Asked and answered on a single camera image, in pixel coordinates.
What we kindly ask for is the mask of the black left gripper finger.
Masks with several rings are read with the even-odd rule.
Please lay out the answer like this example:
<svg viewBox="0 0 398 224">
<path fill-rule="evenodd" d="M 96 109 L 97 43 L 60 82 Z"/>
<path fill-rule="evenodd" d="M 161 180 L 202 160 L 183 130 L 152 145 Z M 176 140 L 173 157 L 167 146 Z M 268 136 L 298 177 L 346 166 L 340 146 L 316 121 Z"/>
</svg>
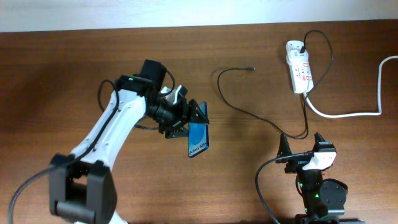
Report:
<svg viewBox="0 0 398 224">
<path fill-rule="evenodd" d="M 209 124 L 208 117 L 202 112 L 198 103 L 192 99 L 188 103 L 189 111 L 188 111 L 188 122 L 189 123 L 197 123 L 197 124 Z"/>
<path fill-rule="evenodd" d="M 164 126 L 166 139 L 188 137 L 188 129 L 181 123 L 168 124 Z"/>
</svg>

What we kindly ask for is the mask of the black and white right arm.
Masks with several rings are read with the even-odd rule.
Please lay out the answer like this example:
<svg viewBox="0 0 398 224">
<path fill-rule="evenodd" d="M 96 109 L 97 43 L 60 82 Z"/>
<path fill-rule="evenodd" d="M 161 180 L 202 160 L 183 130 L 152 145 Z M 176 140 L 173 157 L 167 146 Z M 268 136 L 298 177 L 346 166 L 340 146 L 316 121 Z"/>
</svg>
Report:
<svg viewBox="0 0 398 224">
<path fill-rule="evenodd" d="M 295 174 L 296 189 L 302 197 L 305 213 L 295 216 L 295 223 L 363 223 L 357 218 L 342 219 L 348 186 L 336 179 L 323 178 L 333 166 L 337 151 L 332 142 L 315 133 L 311 151 L 293 154 L 285 134 L 280 135 L 277 162 L 284 163 L 286 174 Z"/>
</svg>

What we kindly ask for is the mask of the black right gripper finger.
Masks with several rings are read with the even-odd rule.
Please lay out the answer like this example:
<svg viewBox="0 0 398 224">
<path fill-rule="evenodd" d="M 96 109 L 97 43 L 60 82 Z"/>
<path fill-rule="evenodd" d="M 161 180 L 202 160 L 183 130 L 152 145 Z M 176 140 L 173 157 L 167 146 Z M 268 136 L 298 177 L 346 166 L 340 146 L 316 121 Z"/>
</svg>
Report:
<svg viewBox="0 0 398 224">
<path fill-rule="evenodd" d="M 334 151 L 333 143 L 330 141 L 326 141 L 319 132 L 316 132 L 314 134 L 314 137 L 315 137 L 315 144 L 313 147 L 314 152 L 333 152 Z"/>
<path fill-rule="evenodd" d="M 289 146 L 289 142 L 287 140 L 286 134 L 282 133 L 280 135 L 280 140 L 279 140 L 279 149 L 277 152 L 277 158 L 283 158 L 283 159 L 288 159 L 292 156 L 292 151 Z"/>
</svg>

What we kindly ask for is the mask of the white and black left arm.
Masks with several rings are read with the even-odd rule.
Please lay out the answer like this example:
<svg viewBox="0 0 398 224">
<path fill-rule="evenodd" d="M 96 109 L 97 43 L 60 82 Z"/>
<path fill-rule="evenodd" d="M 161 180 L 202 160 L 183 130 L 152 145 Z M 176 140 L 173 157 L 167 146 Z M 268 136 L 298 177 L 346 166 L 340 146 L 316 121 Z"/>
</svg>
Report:
<svg viewBox="0 0 398 224">
<path fill-rule="evenodd" d="M 183 85 L 163 85 L 169 71 L 145 60 L 138 74 L 111 82 L 107 107 L 90 133 L 69 155 L 50 161 L 49 210 L 70 223 L 125 223 L 116 211 L 114 162 L 127 137 L 144 118 L 151 118 L 165 138 L 188 138 L 188 156 L 209 148 L 206 102 L 186 99 Z"/>
</svg>

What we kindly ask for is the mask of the blue Samsung Galaxy smartphone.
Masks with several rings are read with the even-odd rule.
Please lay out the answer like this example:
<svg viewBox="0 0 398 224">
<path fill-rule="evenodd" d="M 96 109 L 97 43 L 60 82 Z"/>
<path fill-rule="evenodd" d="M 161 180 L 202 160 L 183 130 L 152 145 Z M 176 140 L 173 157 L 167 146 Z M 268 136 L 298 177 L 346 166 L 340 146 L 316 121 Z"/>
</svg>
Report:
<svg viewBox="0 0 398 224">
<path fill-rule="evenodd" d="M 188 156 L 193 158 L 209 148 L 208 124 L 188 124 Z"/>
</svg>

